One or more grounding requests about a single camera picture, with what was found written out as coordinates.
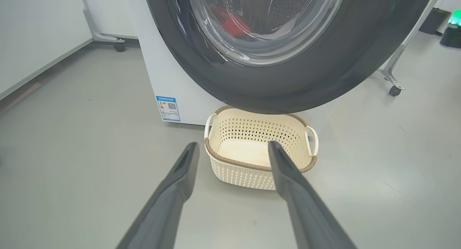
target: washing machine drum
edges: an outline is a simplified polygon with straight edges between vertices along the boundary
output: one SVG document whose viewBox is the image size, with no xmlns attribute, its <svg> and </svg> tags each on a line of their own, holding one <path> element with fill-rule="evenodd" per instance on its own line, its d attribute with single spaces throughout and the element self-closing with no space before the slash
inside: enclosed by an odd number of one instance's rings
<svg viewBox="0 0 461 249">
<path fill-rule="evenodd" d="M 329 102 L 371 75 L 429 0 L 148 0 L 171 53 L 209 94 L 266 114 Z"/>
</svg>

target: gray floor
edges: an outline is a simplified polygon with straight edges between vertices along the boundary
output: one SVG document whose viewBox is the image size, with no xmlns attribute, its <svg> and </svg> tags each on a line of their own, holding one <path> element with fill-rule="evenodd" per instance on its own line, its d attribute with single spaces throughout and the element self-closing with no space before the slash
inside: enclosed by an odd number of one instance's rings
<svg viewBox="0 0 461 249">
<path fill-rule="evenodd" d="M 461 51 L 418 33 L 345 94 L 306 178 L 358 248 L 459 248 Z M 203 127 L 160 119 L 142 54 L 90 45 L 0 116 L 0 248 L 113 249 Z M 222 183 L 201 147 L 176 248 L 295 248 L 275 192 Z"/>
</svg>

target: qr code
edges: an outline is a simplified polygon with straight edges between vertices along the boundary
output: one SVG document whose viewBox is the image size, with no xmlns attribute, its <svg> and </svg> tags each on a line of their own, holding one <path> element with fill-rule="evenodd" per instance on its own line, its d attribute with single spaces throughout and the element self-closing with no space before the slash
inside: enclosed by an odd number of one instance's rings
<svg viewBox="0 0 461 249">
<path fill-rule="evenodd" d="M 168 103 L 168 109 L 175 110 L 176 104 L 175 103 Z"/>
</svg>

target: green light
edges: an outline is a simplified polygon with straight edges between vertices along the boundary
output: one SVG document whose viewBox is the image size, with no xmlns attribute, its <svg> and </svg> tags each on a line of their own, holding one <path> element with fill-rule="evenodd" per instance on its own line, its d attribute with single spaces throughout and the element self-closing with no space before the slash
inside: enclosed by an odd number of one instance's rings
<svg viewBox="0 0 461 249">
<path fill-rule="evenodd" d="M 453 14 L 451 15 L 450 19 L 448 20 L 448 23 L 452 25 L 461 25 L 461 10 L 455 10 L 453 11 Z"/>
</svg>

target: white plastic basket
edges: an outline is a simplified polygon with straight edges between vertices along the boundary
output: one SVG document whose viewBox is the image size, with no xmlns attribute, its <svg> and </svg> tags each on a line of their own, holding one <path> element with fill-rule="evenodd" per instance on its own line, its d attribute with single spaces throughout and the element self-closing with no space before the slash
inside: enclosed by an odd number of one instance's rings
<svg viewBox="0 0 461 249">
<path fill-rule="evenodd" d="M 308 132 L 312 133 L 313 152 Z M 278 141 L 301 173 L 317 161 L 317 133 L 294 114 L 264 115 L 224 106 L 206 121 L 205 149 L 214 174 L 225 183 L 275 190 L 269 141 Z"/>
</svg>

